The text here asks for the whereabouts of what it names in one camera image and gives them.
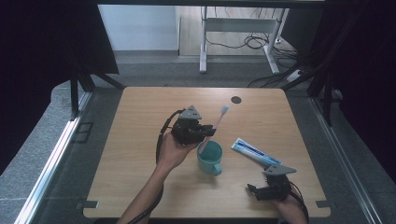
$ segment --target teal cup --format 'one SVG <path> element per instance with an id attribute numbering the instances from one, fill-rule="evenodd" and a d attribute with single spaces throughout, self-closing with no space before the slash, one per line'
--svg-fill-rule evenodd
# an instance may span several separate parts
<path id="1" fill-rule="evenodd" d="M 219 143 L 215 141 L 208 141 L 204 151 L 199 153 L 202 143 L 197 148 L 198 166 L 204 173 L 209 175 L 220 175 L 221 174 L 221 156 L 222 148 Z"/>

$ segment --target wooden table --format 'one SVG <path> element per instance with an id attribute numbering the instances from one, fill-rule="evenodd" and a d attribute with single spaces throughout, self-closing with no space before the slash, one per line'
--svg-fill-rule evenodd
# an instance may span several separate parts
<path id="1" fill-rule="evenodd" d="M 242 102 L 232 103 L 234 96 Z M 270 203 L 248 191 L 247 184 L 267 185 L 262 166 L 231 149 L 237 137 L 297 169 L 288 178 L 300 188 L 311 217 L 330 214 L 329 207 L 317 207 L 326 197 L 282 90 L 130 87 L 120 99 L 87 199 L 98 202 L 97 208 L 85 208 L 86 217 L 121 216 L 154 170 L 161 127 L 190 105 L 203 117 L 201 124 L 215 123 L 221 108 L 230 106 L 212 137 L 223 147 L 223 173 L 202 173 L 193 151 L 166 179 L 151 217 L 279 217 Z"/>

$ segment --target white wall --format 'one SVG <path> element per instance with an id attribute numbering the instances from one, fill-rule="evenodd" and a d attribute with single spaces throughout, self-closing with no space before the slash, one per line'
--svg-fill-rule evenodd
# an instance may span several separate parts
<path id="1" fill-rule="evenodd" d="M 178 50 L 177 7 L 100 5 L 99 10 L 113 50 Z"/>

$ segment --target toothpaste tube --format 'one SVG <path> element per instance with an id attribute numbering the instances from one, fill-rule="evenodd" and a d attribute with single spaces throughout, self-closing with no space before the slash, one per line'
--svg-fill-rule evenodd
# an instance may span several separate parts
<path id="1" fill-rule="evenodd" d="M 259 163 L 265 166 L 271 166 L 272 164 L 281 164 L 282 162 L 277 161 L 276 159 L 266 155 L 265 153 L 259 151 L 254 146 L 250 145 L 249 143 L 245 142 L 244 140 L 238 138 L 233 143 L 231 148 L 235 151 L 238 151 L 251 159 L 258 161 Z"/>

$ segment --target human arm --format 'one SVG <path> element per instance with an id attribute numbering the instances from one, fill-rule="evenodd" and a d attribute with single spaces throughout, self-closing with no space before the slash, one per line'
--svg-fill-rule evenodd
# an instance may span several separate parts
<path id="1" fill-rule="evenodd" d="M 299 195 L 294 187 L 291 188 L 291 191 L 295 195 Z M 284 201 L 271 200 L 271 202 L 276 207 L 276 209 L 280 213 L 280 215 L 289 224 L 306 224 L 307 223 L 302 206 L 291 195 L 288 195 L 288 197 Z"/>
<path id="2" fill-rule="evenodd" d="M 146 185 L 135 196 L 117 223 L 128 223 L 149 208 L 157 199 L 166 177 L 168 177 L 171 171 L 178 167 L 184 159 L 186 159 L 189 152 L 197 146 L 197 144 L 182 146 L 175 140 L 172 134 L 167 133 L 164 135 L 157 166 Z M 148 220 L 149 215 L 143 218 L 139 224 L 147 223 Z"/>

